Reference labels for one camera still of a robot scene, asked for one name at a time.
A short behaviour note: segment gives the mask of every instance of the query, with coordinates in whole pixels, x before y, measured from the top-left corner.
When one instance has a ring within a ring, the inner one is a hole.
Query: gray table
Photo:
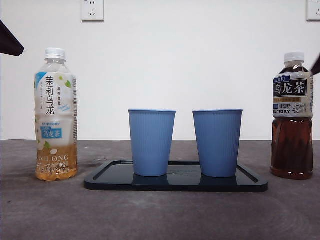
[[[79,141],[79,172],[34,176],[36,143],[1,141],[2,240],[320,239],[320,141],[314,175],[270,174],[270,141],[241,141],[239,162],[269,181],[261,193],[92,191],[84,177],[105,160],[131,158],[129,141]],[[171,160],[197,160],[195,141],[173,141]]]

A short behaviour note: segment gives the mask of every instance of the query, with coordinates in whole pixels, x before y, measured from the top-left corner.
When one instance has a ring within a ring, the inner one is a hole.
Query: plastic bottle
[[[313,76],[303,52],[284,55],[285,68],[273,79],[271,172],[304,180],[313,174]]]
[[[77,165],[77,80],[60,48],[45,50],[47,61],[35,75],[35,134],[40,180],[68,179]]]

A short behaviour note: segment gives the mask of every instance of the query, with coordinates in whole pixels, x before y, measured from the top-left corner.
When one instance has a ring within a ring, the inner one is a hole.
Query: bottle neck
[[[60,58],[46,58],[47,64],[65,64],[66,60]]]
[[[287,61],[284,63],[286,68],[298,68],[298,67],[303,67],[303,61]]]

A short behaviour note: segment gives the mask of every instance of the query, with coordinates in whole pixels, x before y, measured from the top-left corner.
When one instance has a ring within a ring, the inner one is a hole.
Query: white bottle cap
[[[66,51],[61,48],[48,47],[45,50],[45,59],[63,59],[66,60]]]
[[[284,63],[291,61],[305,61],[305,54],[301,51],[288,52],[284,55]]]

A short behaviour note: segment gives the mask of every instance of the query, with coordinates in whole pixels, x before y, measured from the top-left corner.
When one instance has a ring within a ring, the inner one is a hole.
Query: electrical outlet
[[[104,0],[82,0],[82,21],[103,21]]]
[[[320,21],[320,0],[307,0],[306,4],[306,20]]]

